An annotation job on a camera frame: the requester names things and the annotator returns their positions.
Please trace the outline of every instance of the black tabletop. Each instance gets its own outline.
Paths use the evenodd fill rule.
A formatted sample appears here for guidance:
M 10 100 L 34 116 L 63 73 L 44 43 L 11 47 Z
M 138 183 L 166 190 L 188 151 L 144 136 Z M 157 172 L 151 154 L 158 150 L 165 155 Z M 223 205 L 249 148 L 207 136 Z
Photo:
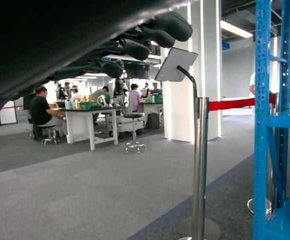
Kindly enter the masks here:
M 163 102 L 140 102 L 139 104 L 163 104 Z
M 119 110 L 122 107 L 120 106 L 113 106 L 113 107 L 97 107 L 97 108 L 73 108 L 73 109 L 67 109 L 67 108 L 59 108 L 59 111 L 61 112 L 96 112 L 96 111 L 106 111 L 106 110 Z

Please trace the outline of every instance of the green box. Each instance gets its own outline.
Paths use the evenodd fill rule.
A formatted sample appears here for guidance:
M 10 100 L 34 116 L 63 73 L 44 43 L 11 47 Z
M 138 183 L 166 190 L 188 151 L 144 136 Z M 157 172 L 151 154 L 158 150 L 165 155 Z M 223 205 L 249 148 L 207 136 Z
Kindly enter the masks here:
M 162 103 L 163 102 L 163 98 L 161 97 L 161 96 L 155 97 L 155 102 L 156 103 Z
M 80 108 L 81 109 L 90 109 L 92 102 L 90 101 L 81 101 Z

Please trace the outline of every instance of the stool base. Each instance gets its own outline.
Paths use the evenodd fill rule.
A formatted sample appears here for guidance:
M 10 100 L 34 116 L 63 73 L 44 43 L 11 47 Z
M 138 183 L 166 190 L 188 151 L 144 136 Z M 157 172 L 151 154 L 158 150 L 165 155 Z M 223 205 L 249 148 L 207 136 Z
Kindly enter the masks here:
M 42 140 L 42 144 L 43 145 L 46 145 L 47 142 L 57 144 L 57 140 L 56 138 L 45 138 Z
M 126 143 L 126 150 L 125 153 L 128 153 L 128 149 L 137 149 L 137 153 L 140 153 L 140 148 L 143 147 L 144 150 L 147 150 L 147 147 L 141 142 L 128 142 Z

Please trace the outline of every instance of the black bag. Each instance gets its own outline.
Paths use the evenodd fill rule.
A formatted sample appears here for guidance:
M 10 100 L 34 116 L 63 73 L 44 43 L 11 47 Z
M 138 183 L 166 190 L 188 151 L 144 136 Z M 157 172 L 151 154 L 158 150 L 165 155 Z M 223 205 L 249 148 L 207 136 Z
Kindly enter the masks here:
M 159 129 L 159 115 L 156 112 L 150 112 L 147 115 L 147 129 Z

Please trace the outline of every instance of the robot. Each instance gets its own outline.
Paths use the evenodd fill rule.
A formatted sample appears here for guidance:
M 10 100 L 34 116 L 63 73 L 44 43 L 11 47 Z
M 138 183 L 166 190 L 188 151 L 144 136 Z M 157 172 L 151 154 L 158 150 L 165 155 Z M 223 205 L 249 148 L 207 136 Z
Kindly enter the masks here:
M 57 86 L 57 104 L 59 108 L 65 108 L 65 101 L 70 100 L 67 90 L 64 87 L 62 87 L 59 81 L 55 81 L 54 84 Z
M 133 120 L 131 118 L 124 117 L 125 113 L 128 112 L 128 106 L 130 102 L 130 93 L 128 85 L 128 80 L 124 78 L 113 79 L 108 83 L 108 88 L 110 96 L 113 96 L 112 99 L 113 105 L 121 106 L 122 109 L 116 112 L 117 133 L 119 138 L 124 138 L 126 133 L 133 132 Z M 111 116 L 107 116 L 107 130 L 110 136 L 113 136 L 113 120 Z M 135 118 L 136 134 L 141 135 L 143 129 L 145 127 L 144 116 Z

